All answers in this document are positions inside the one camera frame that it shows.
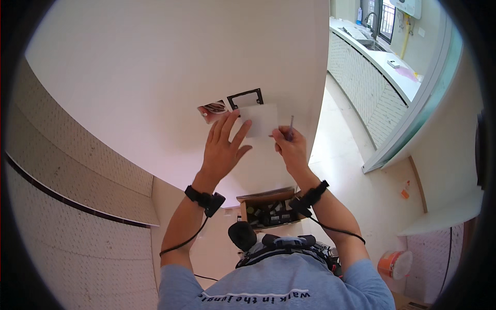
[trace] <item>faucet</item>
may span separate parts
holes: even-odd
[[[367,23],[367,25],[369,24],[369,16],[371,14],[374,14],[376,19],[377,19],[377,23],[376,23],[376,27],[375,27],[375,30],[372,31],[372,38],[374,39],[374,41],[377,41],[377,33],[379,31],[379,16],[377,16],[377,14],[375,12],[370,12],[369,14],[367,14],[367,16],[365,17],[365,23]]]

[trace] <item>light blue t-shirt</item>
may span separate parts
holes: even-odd
[[[160,273],[159,310],[395,309],[368,259],[350,266],[342,281],[309,255],[275,255],[235,269],[205,291],[183,266],[165,265]]]

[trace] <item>harness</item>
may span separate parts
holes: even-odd
[[[256,264],[268,257],[300,253],[313,257],[319,262],[325,264],[327,268],[337,277],[343,277],[341,265],[338,262],[339,257],[330,252],[329,246],[317,242],[312,235],[298,236],[300,240],[285,240],[275,235],[265,235],[262,239],[264,247],[253,253],[245,252],[236,268]]]

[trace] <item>hand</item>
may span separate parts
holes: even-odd
[[[276,141],[276,152],[281,154],[289,174],[296,179],[296,174],[309,169],[307,164],[307,140],[293,128],[293,141],[287,141],[284,136],[289,133],[289,126],[279,126],[272,131],[272,137]]]
[[[232,113],[226,112],[212,125],[208,133],[203,165],[199,174],[206,176],[215,184],[219,183],[236,166],[243,155],[253,148],[251,145],[243,145],[240,148],[241,142],[251,127],[250,120],[241,126],[233,141],[229,142],[229,134],[239,114],[239,110],[234,110]]]

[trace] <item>door frame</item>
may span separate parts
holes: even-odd
[[[408,130],[417,115],[429,101],[432,90],[441,75],[446,57],[448,55],[448,49],[451,43],[452,27],[453,23],[451,19],[447,16],[444,10],[441,10],[437,44],[433,52],[433,57],[429,63],[427,73],[424,76],[424,80],[396,127],[381,144],[381,146],[375,151],[375,153],[362,166],[362,171],[364,174],[386,164],[384,162],[385,155],[395,146],[397,142],[401,140],[403,134]]]

